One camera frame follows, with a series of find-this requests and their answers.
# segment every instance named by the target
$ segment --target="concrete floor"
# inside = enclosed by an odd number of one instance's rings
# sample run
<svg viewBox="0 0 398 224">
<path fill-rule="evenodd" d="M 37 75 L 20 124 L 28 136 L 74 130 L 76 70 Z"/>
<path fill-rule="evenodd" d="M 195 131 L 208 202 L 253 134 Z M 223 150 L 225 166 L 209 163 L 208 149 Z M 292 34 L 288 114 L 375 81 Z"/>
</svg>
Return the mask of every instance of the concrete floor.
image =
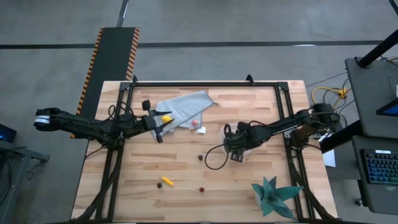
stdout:
<svg viewBox="0 0 398 224">
<path fill-rule="evenodd" d="M 0 0 L 0 44 L 93 43 L 99 28 L 116 25 L 121 4 Z M 397 21 L 387 0 L 130 0 L 124 26 L 139 26 L 140 42 L 381 40 L 397 28 Z M 140 80 L 242 80 L 251 74 L 256 80 L 304 80 L 309 85 L 344 72 L 345 58 L 373 47 L 139 49 L 134 73 Z M 24 182 L 14 223 L 70 217 L 87 141 L 71 140 L 63 132 L 39 132 L 32 124 L 37 108 L 56 106 L 74 113 L 91 53 L 0 50 L 0 123 L 18 131 L 17 143 L 51 154 L 46 167 Z M 393 55 L 398 55 L 397 47 L 385 54 Z M 307 93 L 317 86 L 339 88 L 345 80 L 341 75 L 311 85 Z M 342 114 L 349 123 L 358 119 L 354 104 Z M 396 219 L 354 205 L 356 182 L 330 182 L 340 218 L 371 223 Z"/>
</svg>

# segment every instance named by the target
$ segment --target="aloe plant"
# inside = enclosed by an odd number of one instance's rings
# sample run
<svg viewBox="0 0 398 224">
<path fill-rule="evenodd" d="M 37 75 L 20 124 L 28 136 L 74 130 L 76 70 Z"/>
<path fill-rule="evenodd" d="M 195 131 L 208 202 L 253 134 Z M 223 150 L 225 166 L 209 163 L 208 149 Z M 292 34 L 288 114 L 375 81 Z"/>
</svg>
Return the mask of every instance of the aloe plant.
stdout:
<svg viewBox="0 0 398 224">
<path fill-rule="evenodd" d="M 263 186 L 252 184 L 252 187 L 258 196 L 260 196 L 263 217 L 275 211 L 283 217 L 297 221 L 292 211 L 283 201 L 297 195 L 303 187 L 281 187 L 277 189 L 276 177 L 272 178 L 269 182 L 264 177 Z"/>
</svg>

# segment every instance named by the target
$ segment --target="orange and black hazard stripe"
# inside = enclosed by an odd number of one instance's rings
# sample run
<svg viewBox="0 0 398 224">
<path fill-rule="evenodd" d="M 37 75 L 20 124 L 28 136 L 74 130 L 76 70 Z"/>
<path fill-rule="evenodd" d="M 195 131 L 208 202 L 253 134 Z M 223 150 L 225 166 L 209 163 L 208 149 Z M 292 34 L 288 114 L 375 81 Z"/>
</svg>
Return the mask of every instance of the orange and black hazard stripe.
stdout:
<svg viewBox="0 0 398 224">
<path fill-rule="evenodd" d="M 134 69 L 134 61 L 136 60 L 137 46 L 138 46 L 139 28 L 134 28 L 134 35 L 132 37 L 132 44 L 130 50 L 129 63 L 127 65 L 126 80 L 132 80 L 132 70 Z"/>
<path fill-rule="evenodd" d="M 100 45 L 100 40 L 101 40 L 101 36 L 102 36 L 102 30 L 99 30 L 98 36 L 97 36 L 97 41 L 95 42 L 94 45 L 94 52 L 93 52 L 93 56 L 91 57 L 91 61 L 90 61 L 90 65 L 88 66 L 88 72 L 86 75 L 86 80 L 85 80 L 85 84 L 83 86 L 83 91 L 81 91 L 81 95 L 80 95 L 80 99 L 79 99 L 79 105 L 77 106 L 77 110 L 76 110 L 76 114 L 79 115 L 81 112 L 81 108 L 83 107 L 83 102 L 85 100 L 85 96 L 86 96 L 86 92 L 87 92 L 87 87 L 88 87 L 88 82 L 90 81 L 91 78 L 91 74 L 93 72 L 93 66 L 94 66 L 94 60 L 95 60 L 95 56 L 97 55 L 97 51 L 98 51 L 98 46 Z"/>
</svg>

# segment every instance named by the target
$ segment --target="gray cloth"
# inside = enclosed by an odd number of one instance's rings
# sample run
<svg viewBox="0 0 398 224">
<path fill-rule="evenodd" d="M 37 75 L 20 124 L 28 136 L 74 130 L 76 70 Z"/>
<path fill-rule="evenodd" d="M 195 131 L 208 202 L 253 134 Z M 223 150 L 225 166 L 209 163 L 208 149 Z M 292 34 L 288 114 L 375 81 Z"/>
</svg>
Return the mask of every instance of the gray cloth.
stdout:
<svg viewBox="0 0 398 224">
<path fill-rule="evenodd" d="M 179 96 L 176 98 L 172 98 L 170 100 L 165 100 L 156 105 L 157 111 L 171 111 L 169 115 L 173 122 L 168 124 L 163 131 L 161 132 L 161 136 L 170 131 L 171 129 L 176 128 L 177 126 L 181 128 L 200 128 L 202 124 L 201 112 L 205 109 L 216 104 L 210 96 L 205 91 L 199 91 L 196 93 L 191 93 L 184 96 Z M 162 125 L 162 116 L 156 116 L 155 118 L 156 124 L 158 126 Z M 193 120 L 198 121 L 198 125 L 195 127 L 192 124 Z M 156 135 L 154 131 L 151 131 L 153 137 L 156 139 Z"/>
</svg>

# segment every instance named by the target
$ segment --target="wooden table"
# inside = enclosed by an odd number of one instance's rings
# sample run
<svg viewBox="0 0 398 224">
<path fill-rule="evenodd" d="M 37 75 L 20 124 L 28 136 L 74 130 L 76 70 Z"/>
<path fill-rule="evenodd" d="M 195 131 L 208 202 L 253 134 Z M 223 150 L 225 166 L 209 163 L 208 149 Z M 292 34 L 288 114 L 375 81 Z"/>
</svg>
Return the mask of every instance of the wooden table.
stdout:
<svg viewBox="0 0 398 224">
<path fill-rule="evenodd" d="M 294 112 L 309 107 L 303 81 L 288 81 Z M 108 107 L 116 103 L 120 82 L 104 82 L 96 119 L 108 117 Z M 205 90 L 218 103 L 203 113 L 206 134 L 176 128 L 156 143 L 150 133 L 126 141 L 114 211 L 114 222 L 283 222 L 288 219 L 272 212 L 266 217 L 254 201 L 253 183 L 277 176 L 277 187 L 290 186 L 282 135 L 255 148 L 244 162 L 228 161 L 221 170 L 209 170 L 198 155 L 221 143 L 226 123 L 251 120 L 271 123 L 279 119 L 272 87 L 144 87 L 133 91 L 132 109 L 142 115 L 141 102 L 152 107 L 162 100 Z M 90 142 L 87 153 L 99 148 Z M 209 165 L 218 167 L 226 154 L 221 148 L 209 155 Z M 322 154 L 311 147 L 303 151 L 310 188 L 330 214 L 337 217 L 335 203 Z M 91 203 L 101 185 L 106 150 L 91 155 L 84 163 L 72 218 Z M 164 176 L 174 187 L 156 183 Z M 303 193 L 302 208 L 307 217 Z M 295 213 L 293 199 L 285 201 Z"/>
</svg>

